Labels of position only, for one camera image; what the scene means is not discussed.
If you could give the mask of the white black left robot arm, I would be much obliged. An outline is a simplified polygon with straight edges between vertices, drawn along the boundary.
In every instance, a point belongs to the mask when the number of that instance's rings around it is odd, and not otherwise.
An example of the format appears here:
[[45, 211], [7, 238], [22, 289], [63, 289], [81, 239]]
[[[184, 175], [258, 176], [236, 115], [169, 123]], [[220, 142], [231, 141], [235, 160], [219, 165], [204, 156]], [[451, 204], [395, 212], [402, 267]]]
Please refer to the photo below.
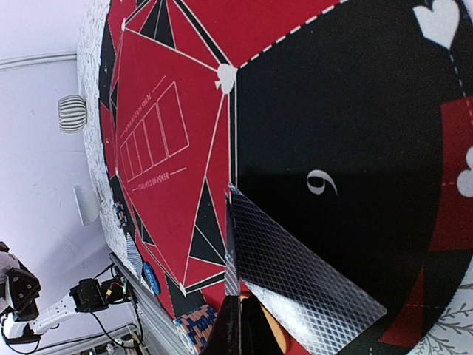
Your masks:
[[59, 301], [40, 311], [39, 279], [1, 243], [1, 338], [8, 346], [39, 343], [57, 325], [79, 314], [108, 308], [96, 279], [84, 279]]

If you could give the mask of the white blue poker chip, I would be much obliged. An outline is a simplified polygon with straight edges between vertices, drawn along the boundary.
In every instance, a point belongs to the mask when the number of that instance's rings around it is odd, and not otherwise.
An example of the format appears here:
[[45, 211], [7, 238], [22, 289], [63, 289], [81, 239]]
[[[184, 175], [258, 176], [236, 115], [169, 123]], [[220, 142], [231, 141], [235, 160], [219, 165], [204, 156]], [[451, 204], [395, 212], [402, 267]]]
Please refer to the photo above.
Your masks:
[[127, 227], [128, 217], [126, 216], [126, 210], [124, 205], [120, 201], [117, 201], [114, 202], [113, 208], [115, 211], [116, 218], [118, 220], [118, 227], [120, 229]]

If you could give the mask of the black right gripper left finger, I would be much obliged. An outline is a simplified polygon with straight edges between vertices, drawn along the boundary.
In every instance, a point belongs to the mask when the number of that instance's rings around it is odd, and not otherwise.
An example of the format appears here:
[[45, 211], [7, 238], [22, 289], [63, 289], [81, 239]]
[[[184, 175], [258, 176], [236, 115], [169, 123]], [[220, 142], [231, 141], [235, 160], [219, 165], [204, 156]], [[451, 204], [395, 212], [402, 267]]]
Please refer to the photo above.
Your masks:
[[226, 296], [206, 343], [210, 355], [238, 355], [241, 350], [241, 307], [239, 296]]

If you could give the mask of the orange big blind button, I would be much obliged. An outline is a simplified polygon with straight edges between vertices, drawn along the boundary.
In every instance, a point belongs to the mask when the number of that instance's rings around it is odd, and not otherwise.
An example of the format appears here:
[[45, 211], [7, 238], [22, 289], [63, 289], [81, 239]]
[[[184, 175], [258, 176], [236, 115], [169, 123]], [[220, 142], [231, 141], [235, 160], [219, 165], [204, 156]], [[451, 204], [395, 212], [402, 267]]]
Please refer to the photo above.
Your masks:
[[[250, 296], [254, 296], [252, 293], [249, 291], [243, 292], [240, 295], [240, 307], [241, 307], [241, 301], [245, 298], [248, 298]], [[280, 354], [286, 354], [289, 351], [290, 348], [290, 337], [288, 335], [288, 332], [279, 324], [279, 322], [274, 318], [274, 316], [264, 307], [261, 302], [259, 302], [266, 318], [267, 321], [269, 322], [270, 329], [273, 332], [273, 335], [276, 338], [276, 341], [281, 349]]]

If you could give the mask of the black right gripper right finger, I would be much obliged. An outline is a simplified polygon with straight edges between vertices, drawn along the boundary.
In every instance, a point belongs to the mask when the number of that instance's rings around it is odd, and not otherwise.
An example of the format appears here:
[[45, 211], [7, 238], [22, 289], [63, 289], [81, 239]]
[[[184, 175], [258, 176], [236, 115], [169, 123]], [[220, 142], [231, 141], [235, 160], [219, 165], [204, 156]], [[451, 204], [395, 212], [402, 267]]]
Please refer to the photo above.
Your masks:
[[242, 354], [277, 355], [281, 349], [255, 296], [241, 301]]

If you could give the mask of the dealt blue card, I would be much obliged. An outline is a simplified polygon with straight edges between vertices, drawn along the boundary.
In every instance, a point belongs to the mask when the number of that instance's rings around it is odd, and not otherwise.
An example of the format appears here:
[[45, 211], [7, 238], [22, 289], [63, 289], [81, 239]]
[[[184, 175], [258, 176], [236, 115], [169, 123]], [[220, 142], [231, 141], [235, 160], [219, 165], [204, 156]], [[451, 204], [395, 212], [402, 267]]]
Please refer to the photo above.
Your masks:
[[231, 193], [236, 268], [309, 354], [337, 354], [387, 312], [238, 190]]
[[142, 279], [143, 259], [137, 249], [136, 243], [129, 232], [126, 233], [126, 253], [127, 259], [132, 264], [139, 280]]
[[225, 295], [239, 296], [240, 282], [237, 273], [237, 265], [234, 259], [234, 253], [228, 252], [225, 255]]

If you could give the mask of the blue small blind button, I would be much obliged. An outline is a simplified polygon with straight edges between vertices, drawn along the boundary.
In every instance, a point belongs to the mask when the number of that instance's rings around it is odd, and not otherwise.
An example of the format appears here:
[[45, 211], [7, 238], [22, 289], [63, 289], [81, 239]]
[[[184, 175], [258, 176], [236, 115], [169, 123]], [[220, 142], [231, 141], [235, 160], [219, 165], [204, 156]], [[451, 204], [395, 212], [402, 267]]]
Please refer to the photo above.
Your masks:
[[149, 287], [152, 289], [153, 293], [157, 296], [161, 294], [161, 287], [159, 280], [154, 272], [152, 266], [145, 262], [143, 264], [143, 273], [145, 275], [146, 281], [149, 284]]

